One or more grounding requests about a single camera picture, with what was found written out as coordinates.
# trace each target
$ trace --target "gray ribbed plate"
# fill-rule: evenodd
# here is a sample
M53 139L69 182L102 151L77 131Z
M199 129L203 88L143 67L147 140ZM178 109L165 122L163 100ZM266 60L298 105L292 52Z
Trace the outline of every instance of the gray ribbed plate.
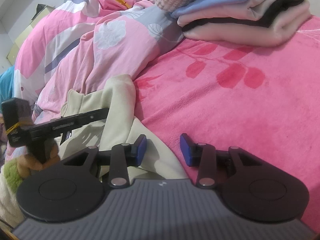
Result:
M20 240L310 240L299 220L270 225L228 210L212 190L189 179L137 179L113 190L96 211L80 220L45 224L25 220L13 233Z

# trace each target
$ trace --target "green fuzzy fabric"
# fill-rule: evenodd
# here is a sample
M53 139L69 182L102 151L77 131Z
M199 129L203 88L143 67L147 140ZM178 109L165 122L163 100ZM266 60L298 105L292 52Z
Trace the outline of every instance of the green fuzzy fabric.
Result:
M17 163L17 159L15 158L5 163L3 167L3 174L7 182L7 185L14 194L17 193L17 189L23 181L23 179L18 173Z

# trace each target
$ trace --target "bed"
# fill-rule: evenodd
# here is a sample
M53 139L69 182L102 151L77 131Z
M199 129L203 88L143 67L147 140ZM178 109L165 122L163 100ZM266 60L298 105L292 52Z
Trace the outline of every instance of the bed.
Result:
M303 221L320 232L319 50L314 16L288 43L260 48L184 39L151 1L68 0L21 47L14 95L41 123L60 117L70 89L88 94L130 74L135 116L191 179L197 171L184 162L180 134L221 150L239 146L307 185ZM20 154L8 146L6 159Z

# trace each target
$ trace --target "hand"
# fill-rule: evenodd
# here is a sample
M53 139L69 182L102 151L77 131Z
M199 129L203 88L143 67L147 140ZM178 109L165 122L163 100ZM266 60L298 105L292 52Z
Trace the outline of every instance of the hand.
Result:
M57 162L60 161L60 157L58 155L58 145L55 143L51 149L50 152L50 159L44 163L41 164L33 155L27 154L27 155L22 155L18 157L18 173L19 175L25 179L28 176L31 175L31 170L33 171L41 171L44 170Z

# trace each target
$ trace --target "black cable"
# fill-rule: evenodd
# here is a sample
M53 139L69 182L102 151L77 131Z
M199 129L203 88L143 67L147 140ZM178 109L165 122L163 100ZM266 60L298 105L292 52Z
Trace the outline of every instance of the black cable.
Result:
M10 226L6 221L2 220L1 218L0 218L0 222L4 223L7 227L13 229L12 226Z

